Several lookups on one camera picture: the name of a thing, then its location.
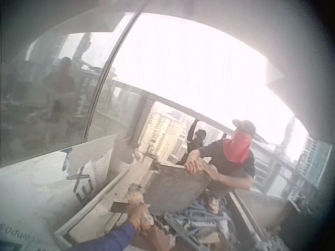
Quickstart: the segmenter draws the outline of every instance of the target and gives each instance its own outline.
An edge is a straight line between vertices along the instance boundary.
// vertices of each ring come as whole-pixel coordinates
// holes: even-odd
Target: person in black
[[[187,157],[191,151],[198,149],[204,145],[204,140],[206,138],[206,131],[199,129],[195,133],[195,138],[193,138],[194,130],[198,124],[199,120],[195,119],[191,125],[187,134],[187,153],[184,154],[182,159],[176,163],[176,165],[184,165],[187,161]]]
[[[184,165],[191,173],[202,170],[211,178],[208,190],[216,198],[223,197],[227,189],[249,190],[255,175],[254,156],[250,150],[255,125],[249,120],[234,120],[233,124],[236,130],[232,139],[221,139],[193,150]],[[209,164],[216,170],[204,164],[201,160],[204,157],[211,157]]]

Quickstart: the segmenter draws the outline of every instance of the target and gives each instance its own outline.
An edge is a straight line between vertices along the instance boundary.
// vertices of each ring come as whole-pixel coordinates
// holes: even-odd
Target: gray cap
[[[250,120],[233,119],[232,123],[238,129],[242,130],[243,132],[246,132],[251,136],[254,136],[256,134],[256,127]]]

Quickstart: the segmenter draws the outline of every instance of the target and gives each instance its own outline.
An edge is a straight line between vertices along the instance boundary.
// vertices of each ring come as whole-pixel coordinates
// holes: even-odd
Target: red face mask
[[[252,137],[237,129],[232,139],[223,140],[224,155],[230,162],[243,163],[249,158]]]

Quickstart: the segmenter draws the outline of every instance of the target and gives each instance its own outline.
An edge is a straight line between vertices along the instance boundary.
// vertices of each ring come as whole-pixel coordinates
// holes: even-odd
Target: blue sleeve
[[[73,246],[68,251],[122,251],[136,235],[136,228],[126,221],[119,229],[88,242]]]

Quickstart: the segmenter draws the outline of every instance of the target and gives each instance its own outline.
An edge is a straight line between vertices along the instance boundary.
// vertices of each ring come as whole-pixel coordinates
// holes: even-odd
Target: hand
[[[140,203],[129,209],[128,220],[134,225],[135,228],[140,226],[141,218],[145,213],[149,212],[148,207],[148,205]]]
[[[207,174],[212,180],[216,180],[218,177],[218,171],[215,168],[210,166],[204,166],[203,171]]]
[[[198,171],[201,171],[203,169],[203,165],[202,165],[201,161],[199,161],[197,159],[188,160],[185,163],[184,167],[191,174],[196,173]]]

